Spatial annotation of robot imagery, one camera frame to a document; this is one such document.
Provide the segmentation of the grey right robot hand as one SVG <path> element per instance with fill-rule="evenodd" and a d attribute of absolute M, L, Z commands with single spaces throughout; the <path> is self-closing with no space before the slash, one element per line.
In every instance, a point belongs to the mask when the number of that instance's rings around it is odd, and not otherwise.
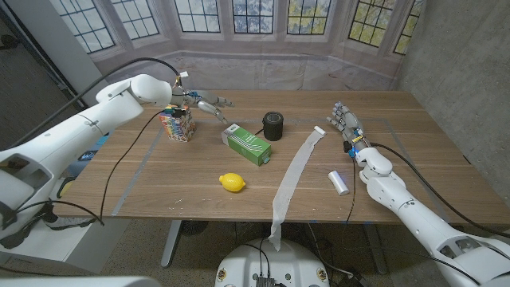
<path fill-rule="evenodd" d="M 355 157 L 359 151 L 370 146 L 364 136 L 363 125 L 346 105 L 336 102 L 331 114 L 327 121 L 342 133 L 345 153 Z"/>

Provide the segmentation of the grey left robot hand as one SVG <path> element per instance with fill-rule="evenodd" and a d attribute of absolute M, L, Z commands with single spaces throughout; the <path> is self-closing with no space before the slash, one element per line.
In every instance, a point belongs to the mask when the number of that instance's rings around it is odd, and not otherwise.
<path fill-rule="evenodd" d="M 234 103 L 232 101 L 205 90 L 183 90 L 181 92 L 173 92 L 171 104 L 178 105 L 180 107 L 188 106 L 199 108 L 203 112 L 207 112 L 215 116 L 224 124 L 227 124 L 228 120 L 224 117 L 220 108 L 234 107 Z"/>

